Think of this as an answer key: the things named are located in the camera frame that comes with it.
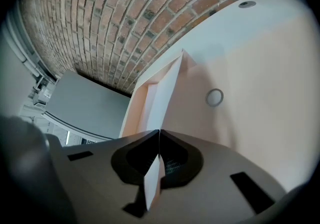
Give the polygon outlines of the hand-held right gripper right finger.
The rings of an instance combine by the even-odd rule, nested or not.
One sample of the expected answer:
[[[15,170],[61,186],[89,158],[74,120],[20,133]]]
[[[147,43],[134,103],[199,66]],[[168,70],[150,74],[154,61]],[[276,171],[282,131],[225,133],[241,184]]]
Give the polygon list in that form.
[[[203,166],[186,186],[162,190],[149,211],[151,224],[234,224],[255,215],[231,175],[244,172],[274,202],[286,195],[281,184],[236,151],[193,136],[169,135],[199,149]]]

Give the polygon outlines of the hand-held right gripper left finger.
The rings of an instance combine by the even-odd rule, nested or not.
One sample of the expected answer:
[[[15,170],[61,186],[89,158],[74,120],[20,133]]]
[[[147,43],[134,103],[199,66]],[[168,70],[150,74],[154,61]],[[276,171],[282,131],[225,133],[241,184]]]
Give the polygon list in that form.
[[[123,182],[112,167],[114,152],[130,143],[158,136],[147,131],[100,143],[62,147],[47,135],[57,177],[72,207],[75,224],[158,224],[157,212],[135,217],[123,208],[133,203],[141,189]]]

